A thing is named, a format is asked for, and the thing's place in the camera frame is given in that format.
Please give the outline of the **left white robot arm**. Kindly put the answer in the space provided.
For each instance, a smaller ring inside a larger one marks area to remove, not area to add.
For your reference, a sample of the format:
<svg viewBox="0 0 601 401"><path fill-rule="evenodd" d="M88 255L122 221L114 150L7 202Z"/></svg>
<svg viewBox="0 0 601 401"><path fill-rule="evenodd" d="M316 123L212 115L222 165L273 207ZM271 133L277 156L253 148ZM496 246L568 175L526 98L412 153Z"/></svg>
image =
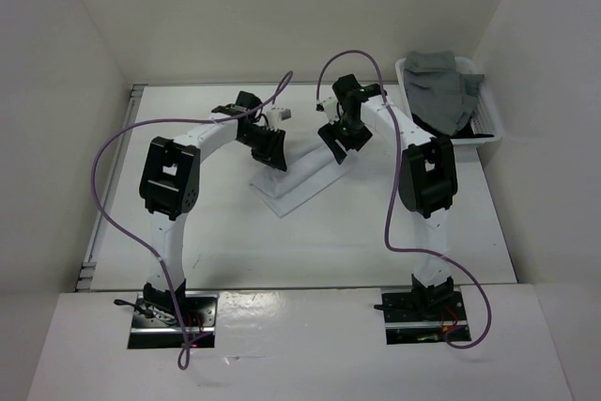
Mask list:
<svg viewBox="0 0 601 401"><path fill-rule="evenodd" d="M176 325L187 313L183 238L188 214L200 196L202 162L237 141L251 150L254 160L286 171L285 131L279 126L290 117L286 108L263 112L257 96L241 91L235 102L215 107L200 125L176 138L151 141L139 193L149 214L150 246L158 257L143 299L163 324Z"/></svg>

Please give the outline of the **white skirt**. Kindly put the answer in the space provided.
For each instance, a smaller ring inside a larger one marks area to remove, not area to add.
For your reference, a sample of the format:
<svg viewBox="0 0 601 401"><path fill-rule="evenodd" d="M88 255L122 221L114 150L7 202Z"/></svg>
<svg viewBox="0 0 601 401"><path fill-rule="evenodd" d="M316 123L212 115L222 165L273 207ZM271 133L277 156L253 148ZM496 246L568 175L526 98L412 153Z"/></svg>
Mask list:
<svg viewBox="0 0 601 401"><path fill-rule="evenodd" d="M283 218L331 186L358 161L357 153L351 152L338 163L325 144L301 147L289 155L286 172L265 167L250 181L250 189Z"/></svg>

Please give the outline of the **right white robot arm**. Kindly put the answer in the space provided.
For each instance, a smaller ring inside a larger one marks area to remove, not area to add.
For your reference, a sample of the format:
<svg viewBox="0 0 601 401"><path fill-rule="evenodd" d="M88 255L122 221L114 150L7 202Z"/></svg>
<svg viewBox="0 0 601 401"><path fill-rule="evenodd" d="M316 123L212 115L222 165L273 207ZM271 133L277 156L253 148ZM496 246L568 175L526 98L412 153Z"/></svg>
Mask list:
<svg viewBox="0 0 601 401"><path fill-rule="evenodd" d="M444 310L455 283L444 255L446 220L458 191L451 140L436 137L385 100L380 85L361 85L353 74L332 85L333 96L316 102L328 123L318 130L341 164L349 151L361 150L374 134L395 151L392 200L412 214L415 252L424 256L411 275L409 301L401 306L422 319Z"/></svg>

